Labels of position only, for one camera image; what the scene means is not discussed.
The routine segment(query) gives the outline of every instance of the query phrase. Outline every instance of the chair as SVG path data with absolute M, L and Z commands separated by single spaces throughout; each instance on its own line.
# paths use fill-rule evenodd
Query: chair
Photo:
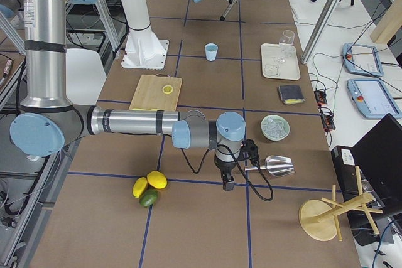
M 66 93 L 76 105 L 95 105 L 106 74 L 99 54 L 93 50 L 67 50 Z

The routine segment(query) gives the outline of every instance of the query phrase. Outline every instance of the green bowl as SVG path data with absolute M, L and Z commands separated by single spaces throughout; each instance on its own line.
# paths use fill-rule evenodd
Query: green bowl
M 267 115 L 261 121 L 261 130 L 271 141 L 281 141 L 290 133 L 289 123 L 278 115 Z

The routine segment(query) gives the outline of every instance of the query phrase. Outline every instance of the cutting board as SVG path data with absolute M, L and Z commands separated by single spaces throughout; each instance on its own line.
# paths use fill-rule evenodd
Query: cutting board
M 181 87 L 181 78 L 142 75 L 129 109 L 176 111 Z

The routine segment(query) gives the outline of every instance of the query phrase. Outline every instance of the black monitor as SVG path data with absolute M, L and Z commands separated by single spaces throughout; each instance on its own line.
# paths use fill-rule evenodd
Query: black monitor
M 402 218 L 402 125 L 387 114 L 350 151 L 384 204 L 383 213 L 372 214 L 373 219 Z M 367 223 L 360 216 L 349 215 L 352 228 Z

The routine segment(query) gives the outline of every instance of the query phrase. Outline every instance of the white desk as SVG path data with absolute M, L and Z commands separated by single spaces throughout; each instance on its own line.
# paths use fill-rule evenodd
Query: white desk
M 294 19 L 297 25 L 298 35 L 301 42 L 301 47 L 305 49 L 308 39 L 314 29 L 314 25 L 307 25 L 302 23 L 315 24 L 327 0 L 317 0 L 312 3 L 310 0 L 290 0 L 293 8 Z M 350 0 L 342 0 L 336 7 L 333 15 L 331 16 L 329 25 L 353 27 L 363 25 L 371 20 L 370 15 L 364 8 L 360 0 L 355 0 L 355 5 L 350 5 Z M 386 45 L 376 45 L 370 39 L 370 34 L 374 30 L 375 25 L 370 25 L 369 29 L 359 39 L 358 43 L 374 45 L 378 50 L 387 48 Z M 354 29 L 336 28 L 327 26 L 323 32 L 323 36 L 315 49 L 315 53 L 324 53 L 330 56 L 339 56 L 344 43 L 353 43 L 360 35 L 363 27 Z M 395 57 L 389 49 L 379 52 L 379 57 L 382 62 L 397 63 Z M 402 69 L 396 66 L 384 65 L 385 81 L 391 83 L 399 89 L 402 89 Z M 328 108 L 334 111 L 336 130 L 331 132 L 331 138 L 328 135 L 327 140 L 332 149 L 336 145 L 353 146 L 365 133 L 367 133 L 378 120 L 369 120 L 357 111 L 355 105 L 350 99 L 346 83 L 350 78 L 366 78 L 358 75 L 353 75 L 347 72 L 342 67 L 341 57 L 331 58 L 324 55 L 315 55 L 308 62 L 308 71 L 311 73 L 312 80 L 319 80 L 325 84 L 327 88 L 335 87 L 335 82 L 338 82 L 339 88 L 327 90 Z M 323 88 L 321 83 L 317 84 L 317 88 Z M 396 91 L 387 85 L 388 90 L 393 97 L 402 97 L 402 93 Z M 396 103 L 402 107 L 402 102 L 397 100 Z M 382 263 L 386 260 L 393 267 L 399 267 L 402 263 L 402 241 L 398 236 L 394 236 L 396 241 L 393 245 L 381 245 L 381 250 L 386 253 L 384 256 L 378 256 L 375 267 L 385 267 Z M 362 266 L 371 267 L 374 257 L 374 251 L 377 248 L 377 243 L 360 247 L 357 245 L 359 258 Z

